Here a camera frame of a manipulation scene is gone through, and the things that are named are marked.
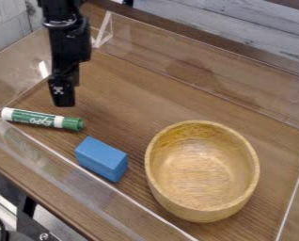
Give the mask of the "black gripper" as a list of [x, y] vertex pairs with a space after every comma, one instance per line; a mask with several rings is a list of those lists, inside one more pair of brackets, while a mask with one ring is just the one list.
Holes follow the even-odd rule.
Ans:
[[66, 74], [81, 62], [90, 60], [90, 25], [86, 17], [70, 22], [45, 22], [52, 50], [52, 76], [48, 79], [53, 105], [74, 106], [74, 88], [78, 76]]

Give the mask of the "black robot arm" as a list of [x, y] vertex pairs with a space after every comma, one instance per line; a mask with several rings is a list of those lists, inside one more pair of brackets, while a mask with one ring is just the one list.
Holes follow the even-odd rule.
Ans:
[[60, 107], [74, 106], [78, 64], [89, 61], [92, 55], [89, 19], [78, 11], [85, 2], [37, 0], [50, 42], [52, 73], [48, 86], [53, 104]]

